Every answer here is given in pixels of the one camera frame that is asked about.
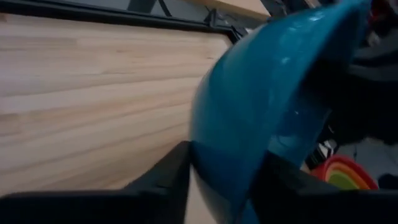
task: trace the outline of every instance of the black plastic part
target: black plastic part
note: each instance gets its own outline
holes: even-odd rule
[[[203,20],[210,27],[215,27],[217,22],[217,9],[212,9]]]
[[[157,0],[130,0],[128,11],[150,13]]]
[[[0,198],[1,223],[184,223],[189,142],[121,190],[28,192]]]
[[[172,14],[170,13],[169,9],[167,8],[166,3],[163,0],[158,0],[158,1],[159,1],[160,7],[162,8],[164,14],[166,16],[172,16]]]
[[[73,21],[219,33],[227,35],[232,44],[235,44],[240,39],[239,35],[235,33],[230,26],[217,25],[211,27],[205,22],[189,21],[174,17],[156,16],[65,1],[0,0],[0,11],[2,13],[68,19]]]
[[[340,191],[269,153],[251,190],[260,223],[351,223],[396,218],[398,191]]]

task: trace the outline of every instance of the black metal frame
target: black metal frame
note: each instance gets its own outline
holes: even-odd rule
[[[210,26],[203,21],[189,21],[57,0],[0,0],[0,12],[73,21],[218,33],[227,35],[232,44],[240,39],[231,26]]]

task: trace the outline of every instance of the cable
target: cable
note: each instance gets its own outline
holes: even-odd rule
[[[172,14],[170,13],[169,9],[167,8],[166,3],[165,3],[163,0],[159,0],[159,4],[160,4],[160,6],[161,6],[161,8],[162,8],[162,10],[163,10],[163,12],[164,12],[164,14],[165,14],[166,16],[171,17]]]

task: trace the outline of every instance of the wooden board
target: wooden board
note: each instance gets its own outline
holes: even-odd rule
[[[0,195],[119,189],[187,138],[219,34],[0,17]]]
[[[223,9],[240,15],[253,17],[262,21],[271,15],[261,0],[186,0],[203,4],[209,7]]]

